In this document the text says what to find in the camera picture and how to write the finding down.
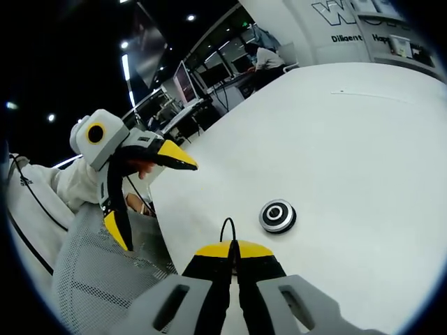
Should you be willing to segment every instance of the round puck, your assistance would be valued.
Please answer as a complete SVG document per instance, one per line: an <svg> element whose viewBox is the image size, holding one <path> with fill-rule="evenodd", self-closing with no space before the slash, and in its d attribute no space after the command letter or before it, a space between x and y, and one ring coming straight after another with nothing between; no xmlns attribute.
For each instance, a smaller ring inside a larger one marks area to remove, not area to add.
<svg viewBox="0 0 447 335"><path fill-rule="evenodd" d="M259 222L268 232L280 234L293 227L296 222L296 211L285 200L272 200L261 209Z"/></svg>

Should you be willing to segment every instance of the black cable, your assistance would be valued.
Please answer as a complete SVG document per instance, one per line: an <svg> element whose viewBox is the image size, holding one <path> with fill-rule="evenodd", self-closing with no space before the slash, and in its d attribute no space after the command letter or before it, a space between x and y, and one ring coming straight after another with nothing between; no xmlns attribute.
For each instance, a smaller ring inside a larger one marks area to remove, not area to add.
<svg viewBox="0 0 447 335"><path fill-rule="evenodd" d="M127 180L129 181L129 183L131 183L133 190L137 193L138 197L140 198L140 200L142 201L143 204L145 204L145 206L147 207L148 210L150 210L156 217L155 214L155 209L152 206L149 206L149 204L142 198L140 192L137 191L137 188L135 187L135 185L133 185L133 182L131 181L131 179L129 178L129 176L126 177Z"/></svg>
<svg viewBox="0 0 447 335"><path fill-rule="evenodd" d="M223 106L223 108L225 108L225 110L227 112L229 112L228 108L224 105L224 103L221 101L221 99L219 99L219 96L217 95L217 91L216 91L216 87L215 85L212 85L212 88L214 90L214 94L216 95L216 99L221 103L221 105Z"/></svg>
<svg viewBox="0 0 447 335"><path fill-rule="evenodd" d="M230 223L231 223L231 230L233 231L233 241L235 241L236 240L236 229L235 229L235 224L234 224L232 218L226 218L225 221L223 222L222 230L221 230L221 238L220 238L219 241L222 242L222 237L224 235L224 229L225 229L226 221L230 221Z"/></svg>
<svg viewBox="0 0 447 335"><path fill-rule="evenodd" d="M49 211L47 211L47 209L42 205L42 202L40 202L39 199L36 197L36 195L34 194L33 190L31 190L31 187L29 187L29 185L27 183L27 178L23 175L22 170L20 169L20 166L17 163L17 159L14 157L14 155L10 154L9 157L14 160L15 166L17 166L17 171L20 173L20 177L22 178L23 184L25 184L26 187L29 189L29 192L31 192L31 194L33 195L34 199L36 199L36 201L39 204L39 206L41 206L43 211L48 215L49 218L51 218L54 221L54 223L56 223L60 228L62 228L66 232L68 232L67 228L65 228L55 218L52 217L52 215L49 213Z"/></svg>
<svg viewBox="0 0 447 335"><path fill-rule="evenodd" d="M15 222L13 215L11 214L11 212L9 210L8 210L8 216L9 216L9 221L13 225L13 227L14 227L15 231L17 232L17 234L19 235L20 239L23 241L23 243L25 243L25 246L27 246L29 251L31 251L31 253L34 255L34 257L42 264L42 266L45 268L45 270L47 270L47 272L50 275L53 275L53 268L47 263L46 260L43 259L42 255L36 250L36 248L34 248L34 246L31 244L31 242L27 239L27 237L25 236L23 231L20 229L17 222Z"/></svg>
<svg viewBox="0 0 447 335"><path fill-rule="evenodd" d="M222 85L222 89L223 89L223 93L225 94L226 111L230 112L230 109L228 108L228 96L226 95L225 83Z"/></svg>

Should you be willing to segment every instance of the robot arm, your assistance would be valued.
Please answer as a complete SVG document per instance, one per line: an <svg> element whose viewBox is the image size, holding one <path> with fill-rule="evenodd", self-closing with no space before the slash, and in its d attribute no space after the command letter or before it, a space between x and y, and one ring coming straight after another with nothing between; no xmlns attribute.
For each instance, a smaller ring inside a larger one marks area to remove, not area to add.
<svg viewBox="0 0 447 335"><path fill-rule="evenodd" d="M198 169L197 163L174 142L150 131L129 130L119 117L105 110L95 111L73 128L70 145L97 171L97 197L105 226L127 251L133 250L133 244L122 179L137 172L127 162L139 160L176 170Z"/></svg>
<svg viewBox="0 0 447 335"><path fill-rule="evenodd" d="M218 335L236 269L240 307L250 335L385 335L347 322L338 303L303 278L287 276L273 252L232 240L196 252L184 273L170 275L137 298L110 334Z"/></svg>

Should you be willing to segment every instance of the person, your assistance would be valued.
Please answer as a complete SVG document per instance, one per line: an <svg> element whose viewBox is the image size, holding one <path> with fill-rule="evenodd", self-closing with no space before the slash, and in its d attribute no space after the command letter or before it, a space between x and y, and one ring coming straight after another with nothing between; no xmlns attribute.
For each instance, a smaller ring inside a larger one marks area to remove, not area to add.
<svg viewBox="0 0 447 335"><path fill-rule="evenodd" d="M256 65L247 71L249 73L254 72L252 81L256 91L284 74L283 68L286 64L273 51L254 43L247 43L245 52L250 57L256 57Z"/></svg>
<svg viewBox="0 0 447 335"><path fill-rule="evenodd" d="M50 304L52 269L66 232L84 202L98 203L96 172L83 158L60 170L30 164L27 158L8 151L6 155L2 182L12 238L35 288ZM154 166L140 161L129 164L140 179ZM146 211L138 200L131 193L126 196L130 208Z"/></svg>

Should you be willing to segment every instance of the white tabletop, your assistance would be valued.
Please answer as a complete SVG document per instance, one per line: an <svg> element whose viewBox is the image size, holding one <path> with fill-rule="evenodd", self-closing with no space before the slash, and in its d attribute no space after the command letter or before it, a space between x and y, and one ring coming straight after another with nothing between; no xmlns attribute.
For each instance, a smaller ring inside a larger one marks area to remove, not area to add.
<svg viewBox="0 0 447 335"><path fill-rule="evenodd" d="M396 334L446 263L446 104L442 83L405 68L327 64L285 74L188 147L198 171L165 169L152 184L177 270L217 242L231 216L238 239L271 248L349 322ZM275 198L298 213L283 235L258 222ZM246 334L232 293L234 319L222 334Z"/></svg>
<svg viewBox="0 0 447 335"><path fill-rule="evenodd" d="M195 108L195 106L197 106L197 104L202 103L202 102L203 102L203 99L199 99L199 100L197 100L196 103L182 109L177 115L175 115L173 117L172 120L169 121L169 123L163 129L161 129L161 133L163 135L166 133L169 133L172 129L174 129L174 127L176 127L176 125L181 120L183 120L183 118L185 118L189 113L192 112L192 110Z"/></svg>

